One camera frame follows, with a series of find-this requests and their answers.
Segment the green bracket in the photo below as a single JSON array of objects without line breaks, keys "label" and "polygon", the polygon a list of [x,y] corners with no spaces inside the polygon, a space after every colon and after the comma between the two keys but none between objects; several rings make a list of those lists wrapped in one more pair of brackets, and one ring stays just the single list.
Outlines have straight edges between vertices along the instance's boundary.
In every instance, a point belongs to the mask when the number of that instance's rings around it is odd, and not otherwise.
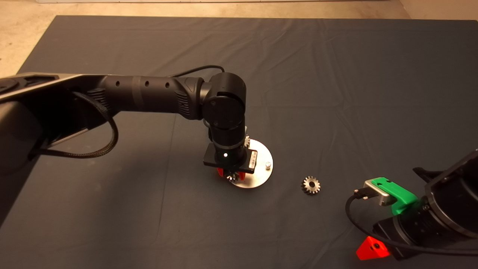
[{"label": "green bracket", "polygon": [[391,205],[391,212],[393,215],[402,213],[411,204],[418,200],[418,197],[416,197],[415,194],[386,178],[372,179],[372,184],[397,199],[397,201]]}]

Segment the gear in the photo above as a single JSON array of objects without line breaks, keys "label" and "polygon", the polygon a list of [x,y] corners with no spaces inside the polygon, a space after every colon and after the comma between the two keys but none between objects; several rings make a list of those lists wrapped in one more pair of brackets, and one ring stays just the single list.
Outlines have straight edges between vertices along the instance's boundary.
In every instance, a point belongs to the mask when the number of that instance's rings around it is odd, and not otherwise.
[{"label": "gear", "polygon": [[317,178],[308,176],[302,181],[302,190],[306,194],[317,194],[320,191],[320,182]]},{"label": "gear", "polygon": [[244,146],[249,148],[250,145],[250,137],[246,134],[246,138],[244,139]]}]

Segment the ventilation grille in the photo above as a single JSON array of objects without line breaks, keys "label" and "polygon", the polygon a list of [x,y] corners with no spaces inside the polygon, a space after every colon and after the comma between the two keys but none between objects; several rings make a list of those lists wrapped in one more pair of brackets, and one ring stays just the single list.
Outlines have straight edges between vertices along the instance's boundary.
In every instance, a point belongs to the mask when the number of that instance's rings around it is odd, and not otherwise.
[{"label": "ventilation grille", "polygon": [[178,105],[179,105],[179,113],[184,116],[189,116],[189,101],[187,99],[187,95],[177,92],[176,96],[178,98]]},{"label": "ventilation grille", "polygon": [[94,90],[89,90],[88,96],[95,99],[96,101],[100,102],[104,107],[108,109],[108,111],[111,110],[110,105],[108,104],[108,101],[106,101],[106,95],[105,95],[105,89],[94,89]]}]

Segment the concrete floor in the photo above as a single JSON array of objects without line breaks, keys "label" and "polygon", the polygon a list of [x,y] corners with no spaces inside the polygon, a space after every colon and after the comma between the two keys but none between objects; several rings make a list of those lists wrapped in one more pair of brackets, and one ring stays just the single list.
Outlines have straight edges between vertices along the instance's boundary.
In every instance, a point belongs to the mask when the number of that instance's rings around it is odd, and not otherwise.
[{"label": "concrete floor", "polygon": [[69,3],[0,0],[0,78],[15,74],[56,15],[254,18],[477,19],[478,1]]}]

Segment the round metal plate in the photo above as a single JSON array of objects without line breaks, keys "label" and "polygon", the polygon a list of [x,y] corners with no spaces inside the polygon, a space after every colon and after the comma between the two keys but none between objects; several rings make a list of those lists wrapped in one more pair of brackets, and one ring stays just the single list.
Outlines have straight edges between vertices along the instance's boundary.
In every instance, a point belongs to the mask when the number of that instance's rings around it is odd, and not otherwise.
[{"label": "round metal plate", "polygon": [[[257,160],[256,168],[254,174],[246,174],[244,180],[231,181],[232,184],[240,188],[256,188],[264,184],[272,174],[272,169],[274,168],[274,162],[272,161],[272,155],[270,151],[262,144],[261,142],[251,139],[250,140],[250,149],[257,150]],[[271,163],[271,168],[266,169],[266,163]]]}]

